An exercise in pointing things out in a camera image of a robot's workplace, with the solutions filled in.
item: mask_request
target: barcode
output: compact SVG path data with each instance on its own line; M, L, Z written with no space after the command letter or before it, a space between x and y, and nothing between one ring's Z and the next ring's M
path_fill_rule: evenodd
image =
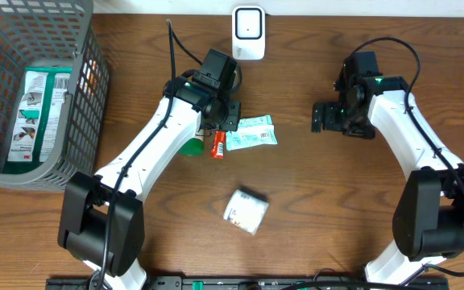
M66 77L56 77L54 89L67 89L69 79Z
M223 143L217 144L217 153L216 155L223 156Z

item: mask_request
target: wood grain surface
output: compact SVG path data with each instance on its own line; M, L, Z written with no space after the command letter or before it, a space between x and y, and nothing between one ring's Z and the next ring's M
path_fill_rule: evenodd
M165 20L187 49L231 54L226 16L104 15L93 27L112 66L97 154L111 161L153 115L170 77ZM198 157L177 155L144 206L146 241L139 261L152 273L188 276L303 276L323 267L355 272L392 240L392 214L405 180L381 134L374 140L311 133L314 102L336 100L342 60L362 42L395 36L420 53L414 93L422 114L464 160L464 19L267 17L266 55L242 61L236 95L242 116L270 114L277 146L226 152L211 159L211 138ZM416 65L404 48L376 43L379 68L411 80ZM180 49L176 69L198 68ZM239 187L270 202L257 235L222 219ZM0 189L0 288L44 288L53 276L90 270L56 245L62 193ZM464 270L464 255L444 264ZM450 278L463 289L464 278Z

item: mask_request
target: white wall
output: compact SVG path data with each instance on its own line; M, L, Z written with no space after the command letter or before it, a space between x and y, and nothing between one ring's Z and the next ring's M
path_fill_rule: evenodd
M94 12L230 15L246 4L271 15L464 17L464 0L94 0Z

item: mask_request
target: green bottle cap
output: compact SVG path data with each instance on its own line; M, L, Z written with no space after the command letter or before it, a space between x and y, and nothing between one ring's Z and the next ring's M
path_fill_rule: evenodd
M178 151L181 155L201 155L203 154L203 141L192 138L186 142Z

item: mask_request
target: basket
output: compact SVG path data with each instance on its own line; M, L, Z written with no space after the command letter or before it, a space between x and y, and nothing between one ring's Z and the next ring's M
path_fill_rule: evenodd
M90 174L109 84L89 0L0 0L0 172L11 142L28 66L70 66L71 77L49 158L33 171L0 173L0 187L62 190Z

